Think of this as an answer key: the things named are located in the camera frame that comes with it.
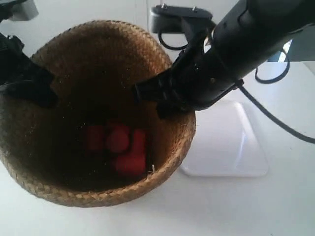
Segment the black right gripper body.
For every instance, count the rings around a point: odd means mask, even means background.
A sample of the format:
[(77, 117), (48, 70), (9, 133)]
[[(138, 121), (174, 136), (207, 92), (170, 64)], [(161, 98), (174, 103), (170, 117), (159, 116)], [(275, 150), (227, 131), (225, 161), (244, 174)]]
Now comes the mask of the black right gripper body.
[(170, 106), (179, 111), (207, 109), (239, 85), (242, 79), (233, 79), (210, 48), (185, 45), (170, 70)]

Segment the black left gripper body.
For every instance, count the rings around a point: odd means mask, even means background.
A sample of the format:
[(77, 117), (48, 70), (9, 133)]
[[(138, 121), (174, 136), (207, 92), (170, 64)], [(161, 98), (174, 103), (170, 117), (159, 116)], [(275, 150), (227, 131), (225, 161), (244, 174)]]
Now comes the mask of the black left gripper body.
[(16, 36), (0, 35), (0, 93), (52, 108), (58, 97), (51, 89), (54, 75), (23, 53), (24, 44)]

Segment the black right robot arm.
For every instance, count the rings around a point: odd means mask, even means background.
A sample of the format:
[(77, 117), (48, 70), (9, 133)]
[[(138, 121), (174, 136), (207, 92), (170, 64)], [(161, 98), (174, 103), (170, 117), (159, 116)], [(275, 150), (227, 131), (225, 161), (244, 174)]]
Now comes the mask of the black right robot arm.
[(244, 76), (283, 44), (315, 22), (312, 0), (240, 0), (215, 23), (201, 8), (157, 5), (151, 31), (181, 33), (181, 47), (169, 69), (132, 87), (135, 101), (157, 104), (163, 117), (204, 110), (215, 104)]

